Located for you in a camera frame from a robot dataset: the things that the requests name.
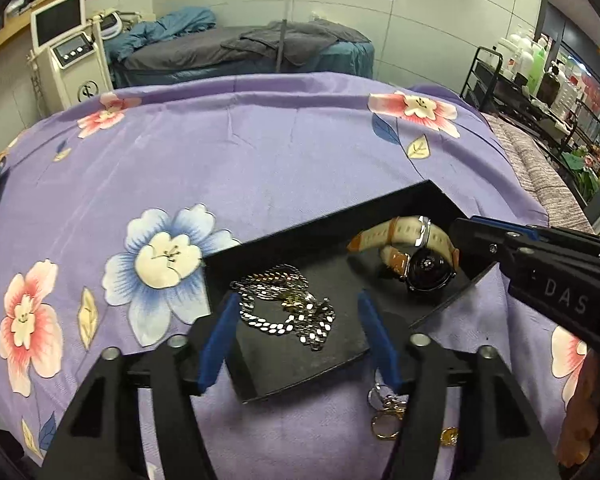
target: machine logo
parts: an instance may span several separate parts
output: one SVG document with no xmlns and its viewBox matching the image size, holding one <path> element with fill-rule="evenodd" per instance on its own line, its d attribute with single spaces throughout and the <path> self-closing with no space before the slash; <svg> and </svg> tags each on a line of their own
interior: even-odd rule
<svg viewBox="0 0 600 480">
<path fill-rule="evenodd" d="M 95 81 L 87 81 L 78 88 L 78 102 L 86 101 L 89 97 L 98 94 L 98 85 Z"/>
</svg>

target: blue leaf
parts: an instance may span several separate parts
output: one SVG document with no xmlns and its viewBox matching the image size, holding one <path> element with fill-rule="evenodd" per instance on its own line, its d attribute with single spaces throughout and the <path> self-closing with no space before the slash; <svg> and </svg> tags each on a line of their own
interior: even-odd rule
<svg viewBox="0 0 600 480">
<path fill-rule="evenodd" d="M 38 435 L 38 447 L 42 451 L 48 450 L 55 434 L 56 434 L 56 414 L 52 413 L 51 416 L 49 417 L 49 420 L 46 421 L 45 425 L 42 426 L 42 428 L 40 429 L 40 434 Z"/>
<path fill-rule="evenodd" d="M 400 138 L 395 130 L 386 121 L 382 120 L 378 114 L 373 114 L 371 124 L 374 128 L 374 133 L 382 140 L 386 140 L 392 144 L 400 146 Z"/>
</svg>

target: white lettering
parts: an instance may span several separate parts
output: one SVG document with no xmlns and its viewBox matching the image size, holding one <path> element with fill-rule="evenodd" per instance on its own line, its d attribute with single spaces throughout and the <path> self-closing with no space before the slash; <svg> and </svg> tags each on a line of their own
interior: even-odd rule
<svg viewBox="0 0 600 480">
<path fill-rule="evenodd" d="M 584 314 L 587 311 L 587 302 L 589 301 L 589 298 L 587 296 L 580 296 L 578 298 L 578 304 L 580 306 L 576 307 L 576 312 L 578 314 Z"/>
<path fill-rule="evenodd" d="M 558 303 L 562 303 L 564 301 L 567 304 L 567 306 L 569 306 L 570 295 L 571 295 L 571 293 L 570 293 L 569 289 L 568 288 L 565 289 L 565 291 L 560 296 L 560 300 L 558 300 Z"/>
<path fill-rule="evenodd" d="M 544 290 L 544 295 L 545 296 L 552 296 L 555 294 L 555 282 L 554 280 L 552 280 L 551 278 L 549 278 L 548 280 L 546 280 L 546 288 Z"/>
</svg>

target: white medical machine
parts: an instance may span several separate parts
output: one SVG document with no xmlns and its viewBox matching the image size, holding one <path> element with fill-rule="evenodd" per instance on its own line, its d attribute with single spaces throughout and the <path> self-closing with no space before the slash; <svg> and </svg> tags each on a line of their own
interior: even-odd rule
<svg viewBox="0 0 600 480">
<path fill-rule="evenodd" d="M 41 115 L 67 110 L 113 90 L 100 17 L 85 18 L 84 0 L 56 0 L 34 10 L 31 39 L 32 81 L 38 101 L 46 108 L 46 113 L 40 110 Z"/>
</svg>

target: brown bottle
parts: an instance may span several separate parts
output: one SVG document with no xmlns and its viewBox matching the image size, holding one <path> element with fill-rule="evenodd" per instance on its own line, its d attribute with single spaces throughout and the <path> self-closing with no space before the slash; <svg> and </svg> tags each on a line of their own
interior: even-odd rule
<svg viewBox="0 0 600 480">
<path fill-rule="evenodd" d="M 538 87 L 538 94 L 536 94 L 538 100 L 546 103 L 549 108 L 554 104 L 555 98 L 558 97 L 558 92 L 560 91 L 558 72 L 558 67 L 555 65 L 552 66 L 551 70 L 544 74 Z"/>
</svg>

